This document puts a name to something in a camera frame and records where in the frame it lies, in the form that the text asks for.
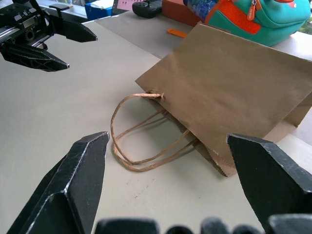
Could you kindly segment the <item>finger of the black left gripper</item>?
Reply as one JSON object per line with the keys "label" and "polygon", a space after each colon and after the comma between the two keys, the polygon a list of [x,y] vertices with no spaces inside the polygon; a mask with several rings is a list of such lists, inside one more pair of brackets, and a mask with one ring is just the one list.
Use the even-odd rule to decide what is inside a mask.
{"label": "finger of the black left gripper", "polygon": [[70,67],[46,50],[29,45],[23,46],[6,41],[1,44],[0,52],[8,62],[46,72],[57,72]]}
{"label": "finger of the black left gripper", "polygon": [[76,42],[90,42],[98,39],[96,34],[81,23],[54,15],[46,15],[46,19],[49,22],[47,34],[50,36],[58,34]]}

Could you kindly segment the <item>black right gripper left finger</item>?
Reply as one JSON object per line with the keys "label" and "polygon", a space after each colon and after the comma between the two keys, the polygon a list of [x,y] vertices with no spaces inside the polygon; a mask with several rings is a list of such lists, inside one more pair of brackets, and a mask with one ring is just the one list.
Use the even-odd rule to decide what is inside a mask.
{"label": "black right gripper left finger", "polygon": [[76,141],[42,178],[7,234],[91,234],[109,132]]}

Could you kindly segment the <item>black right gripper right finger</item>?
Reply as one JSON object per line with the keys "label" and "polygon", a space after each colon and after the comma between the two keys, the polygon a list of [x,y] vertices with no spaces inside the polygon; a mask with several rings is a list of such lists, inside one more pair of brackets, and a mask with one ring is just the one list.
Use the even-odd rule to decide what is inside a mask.
{"label": "black right gripper right finger", "polygon": [[227,135],[245,197],[266,231],[312,231],[312,174],[275,143]]}

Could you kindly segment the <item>blue box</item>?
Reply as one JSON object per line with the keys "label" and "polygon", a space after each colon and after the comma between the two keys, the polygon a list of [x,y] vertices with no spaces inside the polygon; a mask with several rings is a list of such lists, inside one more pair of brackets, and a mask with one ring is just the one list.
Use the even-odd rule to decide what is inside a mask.
{"label": "blue box", "polygon": [[88,20],[109,17],[113,12],[114,0],[85,0],[85,11]]}

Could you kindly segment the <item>pink paper sheet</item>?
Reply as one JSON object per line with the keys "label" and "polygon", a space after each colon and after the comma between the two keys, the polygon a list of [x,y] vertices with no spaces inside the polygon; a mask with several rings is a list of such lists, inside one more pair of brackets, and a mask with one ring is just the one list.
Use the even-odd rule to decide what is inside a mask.
{"label": "pink paper sheet", "polygon": [[127,11],[132,11],[134,0],[114,0],[113,15],[119,15]]}

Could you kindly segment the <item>black remote controller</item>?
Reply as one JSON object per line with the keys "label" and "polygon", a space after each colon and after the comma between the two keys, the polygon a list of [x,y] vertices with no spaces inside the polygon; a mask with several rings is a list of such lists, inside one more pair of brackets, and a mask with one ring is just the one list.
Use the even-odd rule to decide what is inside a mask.
{"label": "black remote controller", "polygon": [[162,0],[143,0],[132,4],[132,11],[139,17],[151,19],[162,12]]}

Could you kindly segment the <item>flat orange plastic piece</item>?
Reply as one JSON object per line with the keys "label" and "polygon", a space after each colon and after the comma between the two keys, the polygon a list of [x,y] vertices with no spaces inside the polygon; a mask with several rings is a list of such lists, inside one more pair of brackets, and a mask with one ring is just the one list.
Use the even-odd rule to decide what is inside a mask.
{"label": "flat orange plastic piece", "polygon": [[171,35],[174,35],[174,36],[177,36],[177,37],[180,37],[180,38],[185,38],[187,36],[187,33],[184,33],[184,32],[181,32],[181,31],[178,31],[174,28],[170,28],[167,30],[167,33],[168,34],[171,34]]}

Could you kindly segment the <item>orange-brown box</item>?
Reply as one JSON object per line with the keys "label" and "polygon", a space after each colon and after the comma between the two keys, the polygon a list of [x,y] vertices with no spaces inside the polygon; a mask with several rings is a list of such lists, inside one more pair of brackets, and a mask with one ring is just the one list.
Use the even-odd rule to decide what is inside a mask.
{"label": "orange-brown box", "polygon": [[162,0],[162,15],[189,26],[196,26],[201,21],[184,5],[183,0]]}

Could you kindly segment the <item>teal and orange backpack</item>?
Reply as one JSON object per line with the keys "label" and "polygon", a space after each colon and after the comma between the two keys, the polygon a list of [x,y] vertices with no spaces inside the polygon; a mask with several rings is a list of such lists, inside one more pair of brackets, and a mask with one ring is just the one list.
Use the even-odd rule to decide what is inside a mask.
{"label": "teal and orange backpack", "polygon": [[309,0],[211,0],[199,15],[207,25],[273,46],[297,32],[311,9]]}

